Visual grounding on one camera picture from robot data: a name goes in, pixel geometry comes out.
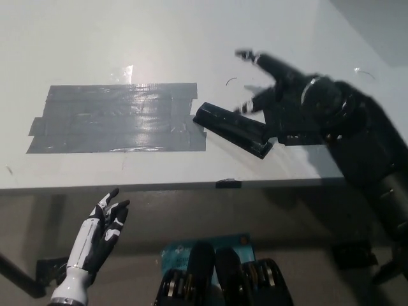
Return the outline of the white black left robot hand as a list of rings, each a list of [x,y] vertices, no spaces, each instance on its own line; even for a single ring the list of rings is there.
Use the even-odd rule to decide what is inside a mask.
[[[115,247],[126,218],[129,200],[112,204],[119,189],[104,196],[82,223],[76,236],[67,267],[85,270],[95,276]]]

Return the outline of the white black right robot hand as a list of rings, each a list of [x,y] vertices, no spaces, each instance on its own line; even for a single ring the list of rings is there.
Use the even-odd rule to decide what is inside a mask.
[[[266,136],[276,138],[283,145],[322,145],[316,125],[300,110],[300,96],[311,77],[265,52],[238,49],[235,55],[270,75],[275,83],[241,103],[234,112],[263,112]]]

